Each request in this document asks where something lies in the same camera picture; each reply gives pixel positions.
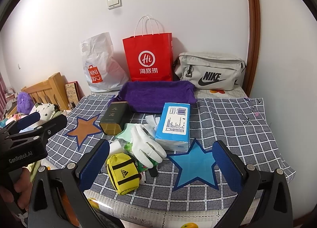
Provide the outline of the person's left hand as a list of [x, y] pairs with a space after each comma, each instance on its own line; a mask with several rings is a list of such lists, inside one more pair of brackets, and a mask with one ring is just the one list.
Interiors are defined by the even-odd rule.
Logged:
[[[14, 184], [14, 190], [17, 193], [20, 193], [17, 203], [18, 206], [21, 209], [28, 210], [32, 192], [32, 183], [30, 172], [26, 167], [23, 168], [19, 180]], [[14, 201], [12, 193], [3, 187], [1, 187], [1, 197], [5, 203], [12, 203]]]

